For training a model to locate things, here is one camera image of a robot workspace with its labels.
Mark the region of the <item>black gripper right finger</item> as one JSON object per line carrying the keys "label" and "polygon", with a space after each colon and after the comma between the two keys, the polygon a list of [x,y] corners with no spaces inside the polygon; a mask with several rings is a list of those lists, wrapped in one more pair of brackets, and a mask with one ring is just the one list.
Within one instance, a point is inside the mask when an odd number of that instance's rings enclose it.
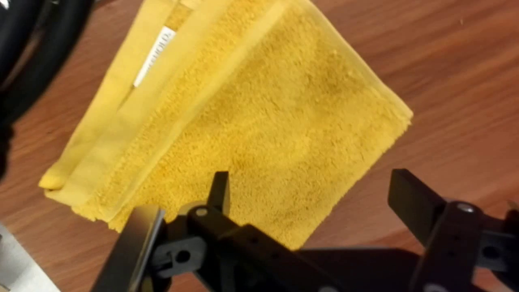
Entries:
{"label": "black gripper right finger", "polygon": [[410,171],[394,170],[387,205],[415,239],[424,246],[446,202]]}

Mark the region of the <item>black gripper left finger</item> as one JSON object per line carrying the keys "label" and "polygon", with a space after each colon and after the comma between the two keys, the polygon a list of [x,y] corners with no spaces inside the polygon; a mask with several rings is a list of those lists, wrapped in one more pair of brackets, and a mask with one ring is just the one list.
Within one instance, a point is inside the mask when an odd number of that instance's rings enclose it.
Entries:
{"label": "black gripper left finger", "polygon": [[230,208],[230,186],[228,186],[228,174],[227,173],[215,173],[209,197],[207,207],[214,208],[215,212],[227,215]]}

